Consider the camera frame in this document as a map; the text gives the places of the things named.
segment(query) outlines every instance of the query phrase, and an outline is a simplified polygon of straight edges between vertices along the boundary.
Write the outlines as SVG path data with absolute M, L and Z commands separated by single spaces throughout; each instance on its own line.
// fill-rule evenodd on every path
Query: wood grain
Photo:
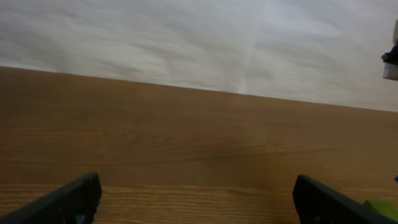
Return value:
M 97 171 L 96 223 L 298 223 L 308 174 L 398 204 L 398 114 L 0 68 L 0 215 Z

